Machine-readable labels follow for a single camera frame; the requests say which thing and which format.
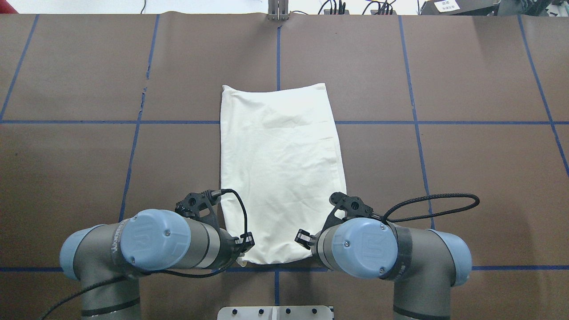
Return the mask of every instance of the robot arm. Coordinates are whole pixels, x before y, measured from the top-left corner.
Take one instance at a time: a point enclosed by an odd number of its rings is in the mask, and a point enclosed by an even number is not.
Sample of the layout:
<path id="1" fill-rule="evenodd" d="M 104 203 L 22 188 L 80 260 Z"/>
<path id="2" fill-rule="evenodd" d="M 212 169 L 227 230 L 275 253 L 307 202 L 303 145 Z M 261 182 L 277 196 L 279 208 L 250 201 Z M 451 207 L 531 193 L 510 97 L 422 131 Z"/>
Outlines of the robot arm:
<path id="1" fill-rule="evenodd" d="M 176 212 L 149 209 L 111 225 L 77 231 L 63 244 L 64 274 L 83 289 L 103 280 L 118 281 L 86 292 L 84 319 L 140 319 L 138 279 L 165 269 L 224 269 L 253 245 L 250 232 L 232 237 L 218 226 L 212 205 L 226 190 L 191 193 Z M 200 211 L 209 214 L 200 216 Z"/>
<path id="2" fill-rule="evenodd" d="M 405 228 L 382 220 L 358 197 L 331 196 L 335 209 L 316 235 L 299 230 L 295 241 L 328 269 L 358 278 L 395 282 L 395 320 L 450 319 L 450 289 L 462 285 L 472 257 L 461 238 Z M 346 212 L 337 218 L 337 209 Z"/>

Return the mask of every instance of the blue tape line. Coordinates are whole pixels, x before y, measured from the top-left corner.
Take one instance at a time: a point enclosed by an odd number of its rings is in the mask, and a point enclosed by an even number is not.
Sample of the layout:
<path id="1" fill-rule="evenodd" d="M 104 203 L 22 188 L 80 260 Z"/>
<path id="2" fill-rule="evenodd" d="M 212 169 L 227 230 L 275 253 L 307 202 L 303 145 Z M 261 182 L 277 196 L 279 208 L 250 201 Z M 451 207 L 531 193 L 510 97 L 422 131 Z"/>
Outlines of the blue tape line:
<path id="1" fill-rule="evenodd" d="M 0 267 L 0 272 L 63 272 L 59 267 Z"/>
<path id="2" fill-rule="evenodd" d="M 417 137 L 417 147 L 419 147 L 419 160 L 421 162 L 421 172 L 423 174 L 423 185 L 427 195 L 430 195 L 428 189 L 427 169 L 425 168 L 425 160 L 423 156 L 423 145 L 421 144 L 421 136 L 419 132 L 419 120 L 417 118 L 417 109 L 415 108 L 415 94 L 413 94 L 413 85 L 411 83 L 411 71 L 409 70 L 409 59 L 407 57 L 407 47 L 405 45 L 405 33 L 403 32 L 403 19 L 400 15 L 399 19 L 399 33 L 401 34 L 401 46 L 403 48 L 403 59 L 405 60 L 405 72 L 407 73 L 407 85 L 409 86 L 409 98 L 411 98 L 411 106 L 413 107 L 413 122 L 415 125 L 415 136 Z M 428 213 L 432 215 L 432 204 L 428 201 Z M 435 219 L 431 218 L 431 229 L 435 230 Z"/>
<path id="3" fill-rule="evenodd" d="M 135 125 L 137 120 L 0 120 L 0 124 L 99 124 Z M 218 125 L 219 120 L 141 120 L 149 125 Z M 338 120 L 337 125 L 414 125 L 415 121 L 405 120 Z M 417 121 L 420 125 L 550 125 L 549 121 Z M 554 121 L 555 125 L 569 125 L 569 121 Z"/>
<path id="4" fill-rule="evenodd" d="M 156 15 L 154 22 L 154 34 L 152 35 L 152 44 L 150 45 L 150 54 L 148 55 L 148 69 L 146 69 L 146 80 L 150 79 L 150 66 L 152 65 L 152 57 L 154 56 L 154 44 L 156 43 L 156 33 L 158 32 L 158 22 L 160 22 L 160 15 Z"/>
<path id="5" fill-rule="evenodd" d="M 152 42 L 150 44 L 150 53 L 148 56 L 148 69 L 146 70 L 146 79 L 147 80 L 150 78 L 150 67 L 152 66 L 152 56 L 154 54 L 154 46 L 156 44 L 156 34 L 158 33 L 158 23 L 159 22 L 160 22 L 160 15 L 157 14 L 156 15 L 156 21 L 154 22 L 154 33 L 152 34 Z M 137 127 L 134 129 L 133 147 L 130 149 L 129 167 L 126 170 L 126 181 L 125 181 L 125 189 L 122 193 L 121 211 L 118 214 L 118 221 L 119 222 L 121 222 L 122 219 L 124 219 L 124 217 L 125 217 L 126 195 L 129 192 L 130 177 L 131 177 L 132 172 L 133 172 L 134 152 L 136 151 L 136 148 L 137 148 L 138 133 L 139 133 L 140 127 L 141 127 L 142 112 L 144 111 L 144 102 L 146 100 L 146 90 L 147 89 L 148 89 L 148 87 L 145 87 L 142 90 L 141 108 L 140 108 L 140 111 L 138 112 Z"/>
<path id="6" fill-rule="evenodd" d="M 569 270 L 569 265 L 479 265 L 473 271 Z M 229 268 L 226 272 L 327 272 L 326 268 Z M 59 267 L 0 267 L 0 272 L 63 272 Z"/>
<path id="7" fill-rule="evenodd" d="M 415 121 L 359 121 L 359 120 L 338 120 L 337 125 L 412 125 Z"/>
<path id="8" fill-rule="evenodd" d="M 133 138 L 133 147 L 130 149 L 130 158 L 129 158 L 129 168 L 126 171 L 126 181 L 125 181 L 125 189 L 122 193 L 122 202 L 121 202 L 121 211 L 118 215 L 118 221 L 121 222 L 122 219 L 125 217 L 125 208 L 126 208 L 126 194 L 129 192 L 130 187 L 130 176 L 133 172 L 133 159 L 134 159 L 134 152 L 137 148 L 138 142 L 138 132 L 140 131 L 141 127 L 141 118 L 142 118 L 142 111 L 144 110 L 144 101 L 146 96 L 146 88 L 144 88 L 142 92 L 141 98 L 141 109 L 138 112 L 138 119 L 137 119 L 137 127 L 134 129 L 134 138 Z"/>
<path id="9" fill-rule="evenodd" d="M 537 74 L 537 70 L 535 69 L 535 65 L 533 63 L 533 58 L 531 57 L 530 47 L 527 45 L 526 33 L 523 29 L 523 22 L 522 16 L 518 14 L 518 23 L 519 23 L 519 30 L 522 32 L 522 39 L 523 45 L 526 48 L 527 58 L 529 59 L 531 71 L 534 74 L 535 82 L 537 83 L 537 87 L 539 89 L 539 94 L 541 95 L 541 100 L 543 101 L 543 106 L 545 107 L 545 112 L 547 113 L 547 118 L 549 119 L 549 123 L 551 125 L 551 131 L 553 131 L 553 135 L 555 136 L 555 142 L 557 143 L 557 148 L 559 149 L 559 154 L 561 155 L 561 159 L 563 160 L 563 165 L 565 166 L 565 172 L 569 177 L 569 165 L 567 164 L 567 158 L 565 157 L 565 152 L 563 152 L 563 147 L 561 146 L 561 142 L 559 141 L 559 136 L 557 135 L 557 130 L 555 128 L 555 123 L 553 122 L 553 117 L 551 116 L 551 111 L 549 110 L 549 105 L 547 104 L 547 100 L 545 99 L 545 93 L 543 92 L 543 88 L 541 86 L 541 81 L 539 81 L 539 76 Z"/>
<path id="10" fill-rule="evenodd" d="M 326 272 L 327 268 L 229 268 L 226 272 Z"/>
<path id="11" fill-rule="evenodd" d="M 275 306 L 281 305 L 281 289 L 279 282 L 279 272 L 275 271 Z"/>
<path id="12" fill-rule="evenodd" d="M 281 28 L 277 28 L 277 91 L 281 89 Z"/>
<path id="13" fill-rule="evenodd" d="M 220 124 L 219 120 L 142 120 L 142 124 L 149 124 L 149 125 L 218 125 Z"/>
<path id="14" fill-rule="evenodd" d="M 2 111 L 0 111 L 0 120 L 4 118 L 4 112 L 6 112 L 6 108 L 8 107 L 8 101 L 10 101 L 10 96 L 12 95 L 12 90 L 14 89 L 14 85 L 16 84 L 16 79 L 18 78 L 18 74 L 20 73 L 20 68 L 22 67 L 22 63 L 24 62 L 24 57 L 26 56 L 26 52 L 28 51 L 28 47 L 30 46 L 30 42 L 32 41 L 32 36 L 34 34 L 35 27 L 38 24 L 38 19 L 39 19 L 39 14 L 36 14 L 36 17 L 34 19 L 34 24 L 32 24 L 32 29 L 30 30 L 30 34 L 28 35 L 26 45 L 24 46 L 24 50 L 22 51 L 22 55 L 20 56 L 20 61 L 18 61 L 18 65 L 16 66 L 14 77 L 12 77 L 12 82 L 10 83 L 10 87 L 8 88 L 8 93 L 6 94 L 6 98 L 4 99 L 4 104 L 2 105 Z"/>
<path id="15" fill-rule="evenodd" d="M 137 122 L 135 120 L 2 120 L 0 124 L 58 124 L 58 125 L 90 125 L 90 124 L 100 124 L 100 125 L 123 125 L 129 124 L 134 125 Z"/>
<path id="16" fill-rule="evenodd" d="M 548 121 L 419 121 L 420 125 L 548 125 Z"/>
<path id="17" fill-rule="evenodd" d="M 569 265 L 479 265 L 473 271 L 569 270 Z"/>

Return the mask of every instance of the white cloth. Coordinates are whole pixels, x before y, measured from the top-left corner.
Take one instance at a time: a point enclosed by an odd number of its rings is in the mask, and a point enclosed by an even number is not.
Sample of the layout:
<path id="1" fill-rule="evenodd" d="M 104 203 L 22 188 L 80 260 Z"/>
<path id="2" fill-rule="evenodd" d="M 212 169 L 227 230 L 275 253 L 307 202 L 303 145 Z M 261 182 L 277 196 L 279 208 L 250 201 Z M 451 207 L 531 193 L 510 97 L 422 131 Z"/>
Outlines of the white cloth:
<path id="1" fill-rule="evenodd" d="M 292 262 L 310 256 L 294 242 L 299 228 L 321 230 L 333 192 L 346 192 L 340 142 L 326 86 L 243 92 L 223 86 L 221 187 L 245 204 L 255 246 L 244 261 Z M 238 201 L 224 196 L 227 231 L 241 235 Z"/>

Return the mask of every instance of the black cable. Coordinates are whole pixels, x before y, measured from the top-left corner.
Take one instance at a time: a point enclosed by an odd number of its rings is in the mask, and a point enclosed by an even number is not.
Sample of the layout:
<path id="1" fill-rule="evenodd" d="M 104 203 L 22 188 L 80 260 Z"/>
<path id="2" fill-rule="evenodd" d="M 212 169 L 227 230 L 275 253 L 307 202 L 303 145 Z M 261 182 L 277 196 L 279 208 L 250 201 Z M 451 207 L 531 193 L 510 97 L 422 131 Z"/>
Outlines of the black cable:
<path id="1" fill-rule="evenodd" d="M 535 2 L 532 2 L 531 6 L 526 10 L 525 14 L 537 17 L 550 4 L 551 0 L 537 0 Z"/>
<path id="2" fill-rule="evenodd" d="M 324 8 L 324 6 L 326 5 L 326 3 L 330 2 L 330 5 L 332 5 L 331 0 L 326 0 L 324 3 L 322 3 L 322 7 L 320 7 L 320 10 L 318 10 L 317 14 L 320 14 L 320 12 L 322 12 L 322 9 Z"/>
<path id="3" fill-rule="evenodd" d="M 364 15 L 364 14 L 365 14 L 366 10 L 369 8 L 369 6 L 371 6 L 371 5 L 372 5 L 372 3 L 377 3 L 377 13 L 375 13 L 375 14 L 380 14 L 380 11 L 382 10 L 382 9 L 381 9 L 381 6 L 382 6 L 382 5 L 385 5 L 385 4 L 388 4 L 388 3 L 387 3 L 387 1 L 386 1 L 386 2 L 381 2 L 381 1 L 370 1 L 370 2 L 368 3 L 368 5 L 367 5 L 367 6 L 365 6 L 365 8 L 364 8 L 364 12 L 362 12 L 362 13 L 361 13 L 362 15 Z"/>
<path id="4" fill-rule="evenodd" d="M 393 14 L 393 7 L 391 6 L 391 3 L 389 2 L 381 2 L 381 1 L 374 1 L 379 3 L 379 7 L 376 13 L 374 13 L 373 15 L 389 15 L 389 14 Z"/>
<path id="5" fill-rule="evenodd" d="M 247 240 L 247 211 L 245 210 L 245 205 L 243 204 L 243 200 L 241 200 L 241 197 L 239 196 L 239 194 L 235 190 L 233 190 L 233 189 L 221 189 L 222 195 L 224 195 L 226 193 L 234 194 L 235 197 L 237 198 L 237 201 L 239 201 L 239 205 L 241 206 L 241 211 L 243 211 L 243 223 L 245 225 L 245 233 L 244 233 L 245 238 L 243 239 L 243 242 L 241 243 L 239 250 L 233 254 L 233 256 L 229 259 L 229 261 L 225 265 L 223 265 L 221 268 L 219 268 L 218 270 L 216 270 L 214 272 L 206 273 L 206 274 L 190 274 L 190 273 L 176 272 L 176 271 L 172 271 L 172 270 L 159 270 L 159 271 L 154 271 L 153 273 L 165 273 L 165 274 L 171 274 L 173 276 L 184 277 L 184 278 L 209 278 L 209 277 L 215 276 L 216 274 L 219 274 L 219 273 L 227 270 L 227 268 L 229 268 L 233 263 L 235 263 L 235 261 L 237 261 L 237 258 L 243 252 L 243 250 L 245 248 L 245 242 Z"/>
<path id="6" fill-rule="evenodd" d="M 521 9 L 521 14 L 524 14 L 527 10 L 527 8 L 529 7 L 529 1 L 530 0 L 520 0 L 522 2 L 522 9 Z"/>
<path id="7" fill-rule="evenodd" d="M 438 212 L 432 215 L 422 215 L 422 216 L 414 216 L 414 217 L 410 217 L 410 218 L 402 218 L 402 219 L 389 219 L 389 215 L 391 215 L 395 210 L 406 206 L 408 204 L 411 203 L 417 203 L 417 202 L 422 202 L 422 201 L 427 201 L 427 200 L 432 200 L 432 199 L 443 199 L 443 198 L 470 198 L 473 199 L 474 202 L 472 204 L 469 204 L 468 206 L 462 207 L 462 208 L 457 208 L 457 209 L 452 209 L 452 210 L 447 210 L 447 211 L 442 211 L 442 212 Z M 433 195 L 427 195 L 427 196 L 422 196 L 420 198 L 414 198 L 414 199 L 409 199 L 409 200 L 405 200 L 403 202 L 400 202 L 396 205 L 394 205 L 391 209 L 389 209 L 382 217 L 380 217 L 380 221 L 382 221 L 383 223 L 387 223 L 387 221 L 392 222 L 392 223 L 397 223 L 397 222 L 403 222 L 403 221 L 411 221 L 411 220 L 419 220 L 419 219 L 427 219 L 427 218 L 433 218 L 433 217 L 438 217 L 438 216 L 443 216 L 443 215 L 448 215 L 448 214 L 454 214 L 455 212 L 461 212 L 461 211 L 466 211 L 468 209 L 472 209 L 476 206 L 478 206 L 480 204 L 480 198 L 478 198 L 476 195 L 473 194 L 463 194 L 463 193 L 457 193 L 457 194 L 433 194 Z"/>
<path id="8" fill-rule="evenodd" d="M 42 315 L 38 318 L 38 320 L 43 320 L 43 319 L 45 319 L 50 313 L 52 313 L 55 309 L 57 309 L 57 308 L 58 308 L 59 306 L 61 306 L 62 304 L 66 303 L 66 302 L 68 302 L 68 301 L 71 301 L 71 300 L 77 298 L 78 296 L 80 296 L 80 295 L 82 295 L 82 294 L 88 292 L 88 291 L 91 291 L 91 290 L 93 290 L 93 289 L 97 289 L 97 288 L 102 287 L 102 286 L 105 286 L 105 285 L 110 285 L 110 284 L 114 284 L 114 283 L 117 283 L 117 282 L 125 281 L 125 280 L 127 280 L 127 278 L 126 278 L 125 276 L 120 276 L 120 277 L 108 279 L 108 280 L 101 281 L 101 282 L 98 282 L 98 283 L 96 283 L 96 284 L 90 285 L 90 286 L 86 287 L 85 289 L 83 289 L 83 290 L 81 290 L 81 291 L 78 291 L 78 292 L 76 292 L 76 293 L 73 293 L 71 296 L 69 296 L 69 297 L 67 297 L 67 298 L 65 298 L 65 299 L 62 299 L 62 300 L 59 301 L 58 303 L 56 303 L 56 304 L 54 304 L 53 306 L 51 306 L 51 308 L 49 308 L 44 314 L 42 314 Z"/>

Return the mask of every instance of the metal bracket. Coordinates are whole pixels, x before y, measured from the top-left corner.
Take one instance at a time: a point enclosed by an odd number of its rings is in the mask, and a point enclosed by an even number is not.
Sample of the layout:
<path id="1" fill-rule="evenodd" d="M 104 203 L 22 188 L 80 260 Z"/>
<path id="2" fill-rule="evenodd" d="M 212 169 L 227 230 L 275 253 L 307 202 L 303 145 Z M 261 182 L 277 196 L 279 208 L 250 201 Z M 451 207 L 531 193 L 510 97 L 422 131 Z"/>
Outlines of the metal bracket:
<path id="1" fill-rule="evenodd" d="M 333 306 L 223 307 L 217 320 L 334 320 Z"/>
<path id="2" fill-rule="evenodd" d="M 288 20 L 288 0 L 269 0 L 269 20 Z"/>
<path id="3" fill-rule="evenodd" d="M 184 200 L 176 203 L 174 212 L 185 218 L 190 218 L 205 224 L 211 225 L 217 233 L 220 232 L 217 215 L 213 211 L 213 206 L 219 203 L 221 192 L 206 190 L 202 193 L 192 192 L 185 196 Z M 208 209 L 208 213 L 201 215 L 200 211 Z"/>

